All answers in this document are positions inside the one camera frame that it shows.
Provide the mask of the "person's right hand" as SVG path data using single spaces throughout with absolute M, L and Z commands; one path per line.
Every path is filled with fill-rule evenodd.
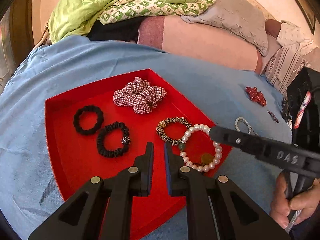
M 295 224 L 299 224 L 310 218 L 319 204 L 319 179 L 313 181 L 312 187 L 291 200 L 286 198 L 287 183 L 284 175 L 279 174 L 276 180 L 276 188 L 271 202 L 270 216 L 283 228 L 289 225 L 288 215 L 292 210 L 301 210 Z

